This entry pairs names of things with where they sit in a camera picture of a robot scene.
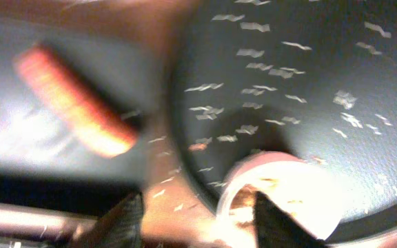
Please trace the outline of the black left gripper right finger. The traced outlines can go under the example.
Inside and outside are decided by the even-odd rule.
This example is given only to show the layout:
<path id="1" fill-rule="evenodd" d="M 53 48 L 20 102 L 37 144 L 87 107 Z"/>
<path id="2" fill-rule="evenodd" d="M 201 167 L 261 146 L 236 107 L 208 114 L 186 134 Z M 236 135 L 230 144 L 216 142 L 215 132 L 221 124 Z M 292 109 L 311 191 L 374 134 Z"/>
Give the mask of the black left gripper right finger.
<path id="1" fill-rule="evenodd" d="M 262 192 L 256 192 L 254 226 L 260 248 L 326 248 Z"/>

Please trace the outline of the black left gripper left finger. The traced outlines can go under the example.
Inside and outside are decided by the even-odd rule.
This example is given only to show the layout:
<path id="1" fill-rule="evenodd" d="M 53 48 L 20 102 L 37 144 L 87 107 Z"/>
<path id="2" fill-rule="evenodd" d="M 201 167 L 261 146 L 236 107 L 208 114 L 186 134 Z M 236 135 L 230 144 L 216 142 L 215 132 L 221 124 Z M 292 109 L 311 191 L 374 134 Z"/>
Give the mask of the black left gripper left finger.
<path id="1" fill-rule="evenodd" d="M 144 206 L 141 193 L 131 193 L 94 227 L 69 244 L 70 248 L 139 248 Z"/>

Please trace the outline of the white bowl with food scraps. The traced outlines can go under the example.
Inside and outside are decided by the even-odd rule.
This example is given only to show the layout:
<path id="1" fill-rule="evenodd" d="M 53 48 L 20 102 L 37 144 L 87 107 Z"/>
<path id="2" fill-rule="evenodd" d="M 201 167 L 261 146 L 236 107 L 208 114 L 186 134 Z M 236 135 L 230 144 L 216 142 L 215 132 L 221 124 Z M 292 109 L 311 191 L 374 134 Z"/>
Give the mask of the white bowl with food scraps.
<path id="1" fill-rule="evenodd" d="M 319 240 L 327 240 L 343 217 L 344 200 L 334 176 L 290 154 L 248 156 L 235 164 L 223 183 L 216 218 L 225 224 L 253 223 L 257 192 Z"/>

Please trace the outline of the orange carrot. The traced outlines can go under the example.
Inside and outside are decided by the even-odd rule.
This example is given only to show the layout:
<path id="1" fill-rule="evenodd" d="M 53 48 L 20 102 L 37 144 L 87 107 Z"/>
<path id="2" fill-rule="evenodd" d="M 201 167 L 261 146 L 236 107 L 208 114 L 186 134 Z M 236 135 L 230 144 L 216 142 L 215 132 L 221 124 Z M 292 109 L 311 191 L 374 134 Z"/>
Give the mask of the orange carrot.
<path id="1" fill-rule="evenodd" d="M 23 82 L 50 108 L 88 149 L 106 158 L 128 152 L 138 132 L 44 45 L 35 45 L 14 59 Z"/>

